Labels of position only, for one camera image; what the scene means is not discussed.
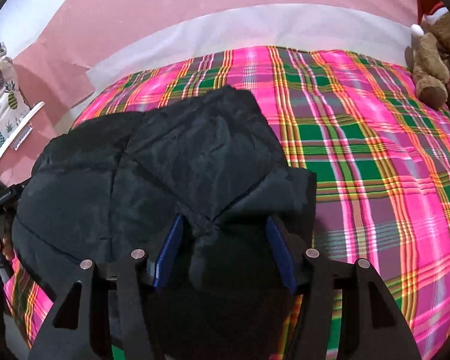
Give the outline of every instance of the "white sheet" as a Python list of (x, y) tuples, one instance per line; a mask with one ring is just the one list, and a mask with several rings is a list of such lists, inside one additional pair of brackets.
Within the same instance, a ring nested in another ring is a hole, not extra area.
[(278, 45), (300, 50), (352, 50), (406, 65), (410, 28), (366, 12), (317, 4), (230, 9), (165, 28), (92, 67), (97, 91), (126, 74), (228, 49)]

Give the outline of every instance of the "santa hat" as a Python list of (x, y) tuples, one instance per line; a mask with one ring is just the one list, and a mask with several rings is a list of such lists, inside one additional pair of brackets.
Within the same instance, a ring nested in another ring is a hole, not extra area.
[(416, 0), (418, 5), (418, 25), (412, 26), (412, 33), (415, 36), (423, 36), (423, 29), (420, 24), (426, 21), (428, 25), (433, 25), (440, 17), (448, 12), (445, 4), (441, 0)]

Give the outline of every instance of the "pink wall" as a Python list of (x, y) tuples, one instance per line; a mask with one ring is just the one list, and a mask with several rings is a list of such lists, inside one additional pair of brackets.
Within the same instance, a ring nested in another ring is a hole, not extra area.
[(45, 101), (55, 124), (94, 91), (87, 70), (130, 43), (209, 13), (276, 3), (352, 8), (407, 26), (416, 17), (416, 0), (66, 0), (37, 41), (15, 59), (26, 78), (21, 78), (23, 92), (32, 103)]
[(18, 149), (8, 147), (0, 158), (0, 181), (5, 185), (27, 180), (44, 147), (56, 137), (56, 131), (44, 111), (46, 107), (39, 110), (31, 119), (33, 130)]

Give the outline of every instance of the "fur trim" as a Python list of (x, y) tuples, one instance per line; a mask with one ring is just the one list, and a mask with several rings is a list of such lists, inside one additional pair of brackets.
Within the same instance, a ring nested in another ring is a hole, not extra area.
[(412, 24), (411, 30), (414, 38), (421, 38), (425, 35), (425, 31), (418, 24)]
[(425, 15), (425, 21), (430, 24), (431, 26), (434, 25), (438, 19), (440, 19), (440, 17), (442, 17), (443, 15), (445, 15), (448, 12), (448, 9), (443, 7), (440, 9), (437, 9), (437, 11), (435, 13), (433, 13), (432, 15)]

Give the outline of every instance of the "teddy bear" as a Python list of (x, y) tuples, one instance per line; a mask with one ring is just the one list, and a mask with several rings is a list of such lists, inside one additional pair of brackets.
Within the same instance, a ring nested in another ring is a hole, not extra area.
[(417, 0), (418, 23), (412, 35), (418, 39), (413, 80), (416, 97), (434, 110), (450, 109), (450, 12), (440, 0)]

